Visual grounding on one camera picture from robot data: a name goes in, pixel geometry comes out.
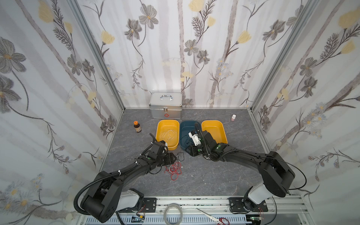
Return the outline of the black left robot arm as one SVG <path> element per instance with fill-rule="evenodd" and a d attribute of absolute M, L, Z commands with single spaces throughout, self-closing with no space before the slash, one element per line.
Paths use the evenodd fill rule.
<path fill-rule="evenodd" d="M 134 163 L 114 172 L 101 171 L 94 181 L 80 189 L 73 201 L 75 210 L 105 223 L 121 210 L 121 194 L 126 185 L 157 167 L 170 166 L 177 160 L 165 141 L 157 141 L 154 135 L 151 137 L 152 143 Z"/>

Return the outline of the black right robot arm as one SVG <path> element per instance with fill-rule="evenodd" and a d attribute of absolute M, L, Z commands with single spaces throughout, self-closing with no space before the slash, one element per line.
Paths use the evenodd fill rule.
<path fill-rule="evenodd" d="M 295 179 L 292 168 L 299 168 L 284 161 L 278 153 L 255 153 L 216 142 L 208 131 L 202 131 L 197 124 L 188 137 L 193 144 L 186 151 L 193 157 L 203 155 L 213 162 L 230 162 L 258 171 L 262 182 L 250 187 L 241 201 L 246 212 L 258 208 L 268 198 L 285 197 L 291 190 L 290 186 Z"/>

